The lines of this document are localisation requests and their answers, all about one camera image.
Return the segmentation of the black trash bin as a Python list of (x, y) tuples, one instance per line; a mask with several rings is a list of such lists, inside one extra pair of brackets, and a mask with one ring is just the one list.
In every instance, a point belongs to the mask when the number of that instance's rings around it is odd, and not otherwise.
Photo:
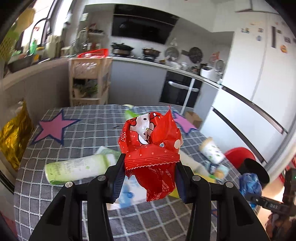
[(269, 174), (265, 168), (257, 161), (247, 158), (239, 166), (238, 172), (242, 175), (244, 173), (254, 173), (257, 175), (259, 182), (264, 189), (270, 182)]

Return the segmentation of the blue cracker wrapper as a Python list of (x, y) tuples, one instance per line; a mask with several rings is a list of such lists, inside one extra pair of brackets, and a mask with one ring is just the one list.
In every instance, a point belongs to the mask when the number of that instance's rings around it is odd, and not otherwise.
[(255, 173), (243, 173), (239, 178), (239, 191), (245, 199), (249, 194), (260, 197), (262, 186), (258, 176)]

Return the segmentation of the black kitchen faucet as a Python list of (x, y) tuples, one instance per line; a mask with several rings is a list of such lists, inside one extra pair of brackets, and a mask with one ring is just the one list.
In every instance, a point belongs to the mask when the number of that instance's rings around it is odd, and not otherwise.
[(34, 25), (30, 40), (28, 55), (35, 54), (38, 47), (45, 47), (48, 37), (52, 34), (51, 18), (42, 18)]

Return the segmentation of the green plastic bag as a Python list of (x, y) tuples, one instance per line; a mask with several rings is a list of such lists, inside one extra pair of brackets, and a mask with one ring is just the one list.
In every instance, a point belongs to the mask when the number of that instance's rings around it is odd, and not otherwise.
[(133, 112), (133, 108), (134, 106), (131, 104), (124, 104), (123, 106), (127, 107), (127, 109), (125, 110), (125, 120), (130, 120), (132, 118), (136, 118), (138, 117), (138, 114)]

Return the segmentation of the cardboard box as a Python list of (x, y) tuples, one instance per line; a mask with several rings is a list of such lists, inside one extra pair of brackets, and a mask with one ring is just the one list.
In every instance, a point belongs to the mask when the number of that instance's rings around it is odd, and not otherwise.
[(185, 113), (185, 118), (196, 128), (200, 128), (201, 124), (203, 123), (203, 120), (192, 111), (187, 111)]

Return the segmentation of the red snack wrapper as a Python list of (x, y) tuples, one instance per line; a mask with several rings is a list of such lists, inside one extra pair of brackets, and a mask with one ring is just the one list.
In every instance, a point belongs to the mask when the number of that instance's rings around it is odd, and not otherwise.
[(125, 121), (118, 144), (125, 154), (125, 174), (135, 176), (148, 202), (175, 190), (175, 167), (183, 144), (172, 112), (145, 113)]

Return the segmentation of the beige storage cart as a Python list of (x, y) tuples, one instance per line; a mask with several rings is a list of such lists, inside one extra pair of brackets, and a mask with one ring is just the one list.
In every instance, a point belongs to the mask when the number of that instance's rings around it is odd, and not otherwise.
[(69, 99), (71, 106), (108, 104), (112, 58), (71, 58)]

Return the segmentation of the white refrigerator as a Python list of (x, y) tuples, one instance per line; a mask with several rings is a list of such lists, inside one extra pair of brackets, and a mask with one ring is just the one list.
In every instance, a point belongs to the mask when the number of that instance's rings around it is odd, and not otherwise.
[(229, 59), (201, 133), (270, 168), (295, 122), (295, 36), (278, 14), (238, 15)]

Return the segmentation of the green label plastic bottle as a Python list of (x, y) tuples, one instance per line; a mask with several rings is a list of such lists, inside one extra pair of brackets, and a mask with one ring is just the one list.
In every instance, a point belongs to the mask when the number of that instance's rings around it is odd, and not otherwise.
[(51, 184), (63, 184), (80, 179), (96, 177), (117, 163), (119, 154), (96, 154), (92, 156), (54, 162), (45, 165), (45, 176)]

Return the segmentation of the grey checked tablecloth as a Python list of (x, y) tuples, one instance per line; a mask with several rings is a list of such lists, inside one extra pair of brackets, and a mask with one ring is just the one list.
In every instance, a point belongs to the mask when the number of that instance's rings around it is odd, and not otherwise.
[[(93, 155), (105, 146), (119, 150), (118, 138), (125, 123), (125, 106), (86, 105), (64, 108), (66, 118), (78, 123), (64, 131), (59, 144), (45, 138), (28, 145), (15, 183), (14, 209), (19, 240), (28, 240), (39, 219), (61, 189), (51, 185), (44, 173), (48, 163)], [(115, 240), (184, 240), (191, 205), (167, 196), (154, 202), (141, 201), (125, 208), (109, 208)]]

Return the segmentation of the red stool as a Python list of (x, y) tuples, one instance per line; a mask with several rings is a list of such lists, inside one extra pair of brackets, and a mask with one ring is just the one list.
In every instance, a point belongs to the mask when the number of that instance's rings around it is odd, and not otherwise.
[(254, 154), (244, 147), (230, 149), (224, 155), (236, 169), (242, 165), (245, 159), (256, 160)]

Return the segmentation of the gold foil bag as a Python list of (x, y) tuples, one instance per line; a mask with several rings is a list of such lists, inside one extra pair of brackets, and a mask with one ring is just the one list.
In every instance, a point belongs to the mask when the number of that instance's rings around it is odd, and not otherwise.
[(18, 171), (34, 125), (25, 101), (9, 108), (8, 115), (10, 119), (1, 128), (1, 152), (11, 167)]

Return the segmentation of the black range hood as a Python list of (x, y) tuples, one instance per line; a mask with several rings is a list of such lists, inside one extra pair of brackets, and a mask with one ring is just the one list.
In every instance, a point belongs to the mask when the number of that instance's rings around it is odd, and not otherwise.
[(165, 44), (178, 20), (178, 16), (157, 9), (116, 4), (111, 34)]

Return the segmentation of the brown pot on stove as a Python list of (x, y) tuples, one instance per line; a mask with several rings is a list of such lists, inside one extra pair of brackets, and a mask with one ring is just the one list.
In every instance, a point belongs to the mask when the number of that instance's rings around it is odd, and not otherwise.
[(155, 61), (159, 57), (160, 51), (154, 48), (142, 48), (143, 59), (147, 61)]

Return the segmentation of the yellow sponge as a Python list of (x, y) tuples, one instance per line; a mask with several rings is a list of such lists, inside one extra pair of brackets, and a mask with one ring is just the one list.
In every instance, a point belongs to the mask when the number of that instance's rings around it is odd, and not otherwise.
[(224, 165), (220, 165), (215, 170), (214, 174), (209, 174), (207, 170), (204, 170), (204, 168), (199, 167), (197, 169), (197, 172), (194, 172), (194, 175), (199, 175), (210, 183), (217, 183), (218, 181), (223, 182), (223, 180), (226, 178), (228, 173), (229, 173), (229, 168), (227, 168)]

